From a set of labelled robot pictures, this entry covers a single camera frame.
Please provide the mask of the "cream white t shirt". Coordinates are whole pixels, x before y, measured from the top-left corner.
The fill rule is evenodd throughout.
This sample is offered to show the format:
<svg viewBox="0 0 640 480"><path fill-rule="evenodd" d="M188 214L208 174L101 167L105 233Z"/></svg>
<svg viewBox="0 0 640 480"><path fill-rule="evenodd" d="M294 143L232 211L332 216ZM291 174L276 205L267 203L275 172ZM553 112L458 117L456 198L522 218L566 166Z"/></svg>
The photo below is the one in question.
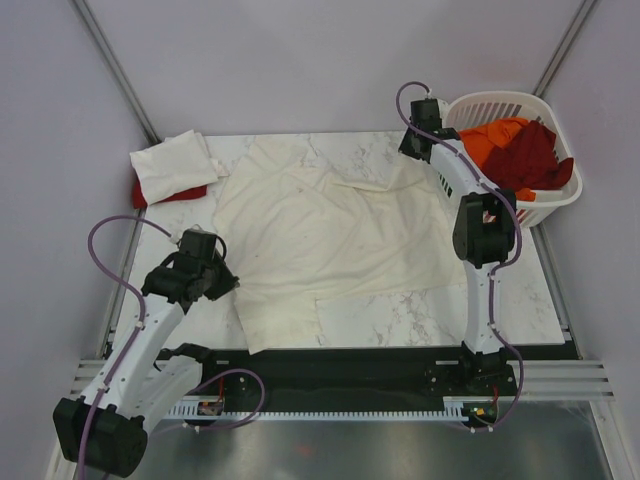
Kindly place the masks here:
<svg viewBox="0 0 640 480"><path fill-rule="evenodd" d="M425 164L400 157L375 183L309 165L306 155L256 139L213 216L240 281L235 308L251 353L317 334L320 300L465 280Z"/></svg>

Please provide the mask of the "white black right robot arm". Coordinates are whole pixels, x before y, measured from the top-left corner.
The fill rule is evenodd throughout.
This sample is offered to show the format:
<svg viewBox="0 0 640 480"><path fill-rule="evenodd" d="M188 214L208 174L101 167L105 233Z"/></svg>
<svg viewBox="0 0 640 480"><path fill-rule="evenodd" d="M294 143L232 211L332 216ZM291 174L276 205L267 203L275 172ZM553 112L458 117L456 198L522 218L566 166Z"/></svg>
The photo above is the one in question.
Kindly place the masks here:
<svg viewBox="0 0 640 480"><path fill-rule="evenodd" d="M443 368L446 381L468 395L512 395L517 391L513 368L496 327L501 269L522 246L515 195L489 181L466 157L452 128L422 135L410 127L399 151L427 162L458 201L452 243L466 274L467 326L458 365Z"/></svg>

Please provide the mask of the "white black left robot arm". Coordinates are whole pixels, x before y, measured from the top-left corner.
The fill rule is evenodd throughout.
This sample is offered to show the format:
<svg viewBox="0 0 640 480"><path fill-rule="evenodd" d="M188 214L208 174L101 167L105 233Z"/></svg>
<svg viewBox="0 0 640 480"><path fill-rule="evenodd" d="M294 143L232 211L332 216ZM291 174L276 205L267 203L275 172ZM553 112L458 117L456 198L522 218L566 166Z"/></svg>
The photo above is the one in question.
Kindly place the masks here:
<svg viewBox="0 0 640 480"><path fill-rule="evenodd" d="M91 467L122 478L133 473L151 431L168 410L189 390L208 393L219 382L215 364L183 355L153 374L168 336L200 298L215 301L237 285L237 277L215 249L174 252L147 274L140 315L128 339L114 349L77 399L63 398L54 409L66 460L80 470Z"/></svg>

